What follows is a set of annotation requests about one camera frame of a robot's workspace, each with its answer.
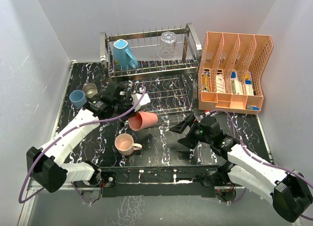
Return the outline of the light blue tumbler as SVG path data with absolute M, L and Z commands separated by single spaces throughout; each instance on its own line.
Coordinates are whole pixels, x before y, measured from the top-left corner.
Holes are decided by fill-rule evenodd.
M 87 103 L 87 98 L 82 90 L 74 90 L 70 95 L 69 99 L 71 103 L 81 109 Z

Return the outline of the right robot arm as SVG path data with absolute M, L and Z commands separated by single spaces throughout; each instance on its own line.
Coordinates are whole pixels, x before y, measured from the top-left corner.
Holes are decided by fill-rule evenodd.
M 225 134 L 217 120 L 204 116 L 201 120 L 190 114 L 181 123 L 170 128 L 182 134 L 190 130 L 178 143 L 194 149 L 206 143 L 226 163 L 220 167 L 218 180 L 223 185 L 241 185 L 267 200 L 283 219 L 294 223 L 313 203 L 310 185 L 303 175 L 275 166 L 244 148 L 236 138 Z

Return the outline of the peach handled mug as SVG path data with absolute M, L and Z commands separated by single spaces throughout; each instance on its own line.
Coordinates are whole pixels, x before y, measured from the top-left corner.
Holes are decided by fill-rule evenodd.
M 142 149 L 142 145 L 135 143 L 133 137 L 130 134 L 120 134 L 117 136 L 114 145 L 118 152 L 123 156 L 129 156 L 134 151 Z

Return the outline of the cream and brown steel cup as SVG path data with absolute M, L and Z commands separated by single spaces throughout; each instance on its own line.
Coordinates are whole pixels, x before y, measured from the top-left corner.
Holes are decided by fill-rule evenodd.
M 97 86 L 94 83 L 88 83 L 83 86 L 83 92 L 87 98 L 93 98 L 98 94 Z

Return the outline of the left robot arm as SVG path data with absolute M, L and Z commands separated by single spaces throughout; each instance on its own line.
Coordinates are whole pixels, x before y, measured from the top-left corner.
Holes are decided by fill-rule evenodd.
M 39 148 L 31 147 L 26 153 L 27 177 L 53 193 L 64 183 L 82 181 L 97 186 L 101 181 L 99 167 L 90 161 L 67 163 L 73 149 L 100 125 L 128 119 L 145 104 L 146 88 L 127 91 L 121 84 L 111 82 L 99 94 L 88 98 L 82 90 L 70 96 L 78 114 L 54 138 Z

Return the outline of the dusty pink tumbler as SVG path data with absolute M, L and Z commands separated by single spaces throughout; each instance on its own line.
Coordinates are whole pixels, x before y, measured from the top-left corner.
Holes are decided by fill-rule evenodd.
M 137 112 L 135 116 L 128 119 L 128 123 L 133 131 L 139 131 L 156 125 L 158 116 L 155 113 Z

